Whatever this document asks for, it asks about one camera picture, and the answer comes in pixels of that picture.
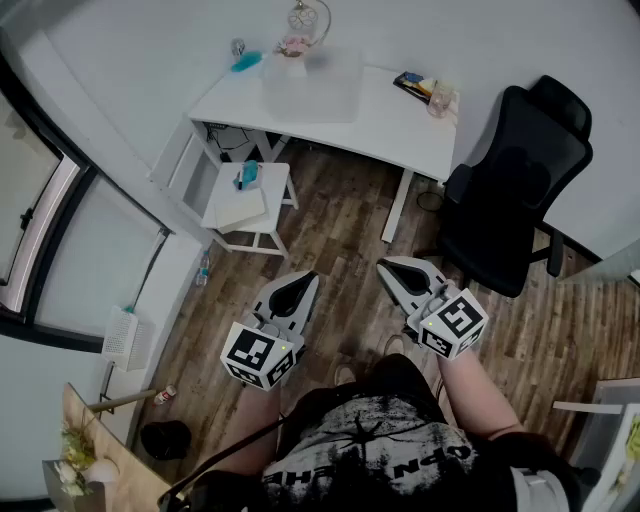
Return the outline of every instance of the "wooden floor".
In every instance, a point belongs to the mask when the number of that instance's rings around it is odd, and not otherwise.
[[[378,282],[376,260],[433,247],[438,219],[420,209],[416,198],[436,191],[434,182],[414,178],[389,245],[380,235],[400,169],[326,147],[310,150],[301,142],[290,143],[280,160],[291,164],[300,201],[299,211],[283,208],[278,228],[291,259],[228,254],[214,246],[210,281],[205,289],[189,291],[154,376],[154,387],[174,384],[178,395],[162,407],[147,405],[138,428],[179,419],[193,434],[182,461],[153,461],[139,440],[134,442],[135,453],[169,481],[188,474],[217,450],[241,391],[219,362],[220,351],[231,322],[241,318],[263,285],[295,270],[314,269],[321,276],[320,297],[304,333],[308,352],[283,390],[285,412],[309,390],[331,385],[338,364],[351,362],[364,373],[379,358],[387,339],[400,332],[404,317]],[[437,207],[437,198],[427,199]],[[546,235],[537,233],[536,248],[546,241]],[[586,266],[584,258],[565,249],[561,277]],[[460,277],[453,267],[443,271]],[[574,413],[552,410],[553,400],[589,400],[598,379],[640,376],[640,293],[630,282],[560,285],[540,262],[531,266],[517,299],[477,283],[471,291],[490,317],[477,344],[481,361],[525,427],[546,434],[558,450]],[[435,356],[418,347],[408,355],[433,389],[438,379]],[[446,408],[444,394],[441,402]]]

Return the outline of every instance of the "white wall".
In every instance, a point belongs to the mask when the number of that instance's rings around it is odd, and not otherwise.
[[[292,3],[57,0],[36,12],[75,78],[151,166],[180,113],[229,65],[230,39],[268,50]],[[474,147],[506,86],[548,73],[573,89],[593,113],[595,156],[546,220],[602,257],[640,236],[640,17],[627,0],[330,3],[328,44],[355,44],[369,63],[458,86],[454,165],[478,159]]]
[[[0,336],[0,499],[47,494],[42,460],[60,457],[63,386],[97,402],[104,369],[97,354]]]

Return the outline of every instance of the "small white side table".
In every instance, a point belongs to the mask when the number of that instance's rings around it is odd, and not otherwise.
[[[258,172],[257,185],[262,189],[265,200],[266,214],[261,216],[259,220],[249,219],[246,224],[242,224],[235,231],[245,233],[254,233],[253,243],[251,245],[234,245],[228,244],[232,251],[255,252],[259,254],[272,254],[289,258],[289,251],[282,243],[277,232],[278,218],[280,209],[283,204],[291,205],[296,210],[298,206],[298,198],[293,188],[293,182],[289,175],[288,164],[260,164],[261,168]],[[207,209],[202,217],[201,226],[208,229],[214,229],[215,224],[215,203],[216,197],[225,194],[225,188],[233,187],[233,180],[242,169],[241,163],[226,163],[220,166],[220,172],[213,186],[213,191]],[[285,198],[285,189],[289,192],[289,198]],[[268,249],[260,247],[260,235],[270,235],[277,249]]]

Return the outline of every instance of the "graphic print shirt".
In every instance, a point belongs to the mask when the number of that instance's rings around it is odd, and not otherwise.
[[[572,468],[538,436],[486,441],[431,421],[401,398],[361,397],[308,428],[261,482],[205,474],[198,485],[208,492],[194,494],[192,509],[515,511],[511,468],[551,472],[579,510]]]

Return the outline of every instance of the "glass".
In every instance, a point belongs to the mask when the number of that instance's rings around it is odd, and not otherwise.
[[[60,159],[0,94],[0,284],[22,240],[21,215],[35,208]]]
[[[453,86],[444,82],[436,82],[436,86],[431,94],[427,112],[433,117],[443,118],[447,113],[449,103],[453,97]]]

